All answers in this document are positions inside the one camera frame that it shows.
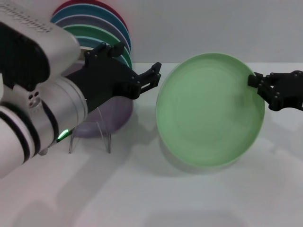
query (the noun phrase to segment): stack of plates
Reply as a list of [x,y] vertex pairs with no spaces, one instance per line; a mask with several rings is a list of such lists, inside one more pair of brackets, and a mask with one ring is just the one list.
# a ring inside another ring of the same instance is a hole
[[218,167],[237,160],[255,141],[264,119],[264,100],[247,85],[254,72],[222,53],[205,53],[178,65],[157,101],[163,142],[180,160]]
[[72,33],[83,50],[97,47],[100,43],[125,44],[124,53],[118,58],[132,67],[131,41],[122,17],[111,7],[97,0],[70,0],[53,14],[51,22]]
[[[124,53],[117,58],[120,62],[132,68],[131,41],[126,23],[110,6],[97,0],[70,0],[56,9],[51,22],[72,33],[81,46],[81,56],[70,69],[62,75],[66,76],[84,64],[83,53],[97,47],[100,43],[115,45],[125,44]],[[133,101],[124,97],[114,97],[91,112],[87,120],[75,129],[77,137],[99,137],[119,130],[130,118],[133,111]]]

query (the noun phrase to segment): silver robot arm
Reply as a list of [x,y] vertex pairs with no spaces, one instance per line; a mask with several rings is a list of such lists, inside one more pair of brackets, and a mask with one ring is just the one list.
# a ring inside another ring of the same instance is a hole
[[137,99],[158,85],[161,64],[137,75],[114,59],[123,49],[122,43],[101,44],[85,53],[81,70],[61,77],[79,58],[75,37],[0,0],[0,178],[54,144],[59,134],[73,130],[111,97]]

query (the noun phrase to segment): blue plate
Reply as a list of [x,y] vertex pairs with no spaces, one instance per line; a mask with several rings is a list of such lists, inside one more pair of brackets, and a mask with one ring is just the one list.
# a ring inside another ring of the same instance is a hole
[[130,46],[124,35],[120,32],[118,28],[116,28],[114,25],[112,25],[111,23],[109,23],[108,21],[102,18],[90,16],[90,15],[73,15],[58,20],[55,24],[59,27],[65,27],[68,25],[75,25],[75,24],[85,24],[85,25],[93,25],[103,28],[104,30],[116,36],[121,42],[123,42],[128,52],[130,53]]
[[132,48],[129,33],[122,21],[115,14],[100,6],[91,4],[74,4],[71,6],[67,6],[58,11],[51,19],[51,22],[56,23],[57,21],[65,17],[78,14],[96,16],[113,24],[116,28],[120,30],[120,32],[126,38],[127,42],[129,43],[130,49]]
[[[95,39],[92,37],[87,37],[87,36],[75,36],[80,44],[80,46],[86,46],[90,48],[95,48],[100,45],[100,43],[105,43],[102,40]],[[116,58],[119,62],[123,63],[124,65],[128,66],[127,61],[123,56],[119,56]]]

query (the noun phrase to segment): white background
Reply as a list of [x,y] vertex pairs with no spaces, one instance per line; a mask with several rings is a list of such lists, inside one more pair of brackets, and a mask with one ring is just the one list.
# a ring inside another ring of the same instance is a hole
[[[50,18],[63,0],[15,0]],[[303,61],[302,0],[103,0],[128,24],[134,62],[224,52],[246,62]]]
[[[258,72],[303,64],[250,63]],[[135,64],[138,73],[150,64]],[[162,80],[175,64],[165,64]],[[259,137],[234,165],[200,171],[177,161],[156,126],[160,87],[135,103],[113,137],[64,140],[0,180],[1,227],[302,227],[303,112],[266,111]]]

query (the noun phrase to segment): green plate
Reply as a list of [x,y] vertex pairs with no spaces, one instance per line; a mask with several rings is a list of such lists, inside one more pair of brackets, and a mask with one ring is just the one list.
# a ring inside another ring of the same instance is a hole
[[239,158],[254,142],[264,100],[247,86],[254,72],[240,60],[206,53],[178,65],[157,101],[163,142],[182,161],[213,167]]
[[[120,40],[115,37],[113,34],[107,32],[106,30],[91,26],[91,25],[69,25],[63,27],[66,31],[72,33],[74,36],[88,36],[96,39],[103,40],[104,42],[115,45],[116,43],[120,42]],[[123,57],[126,59],[130,68],[132,68],[132,60],[130,57],[129,52],[124,47]]]

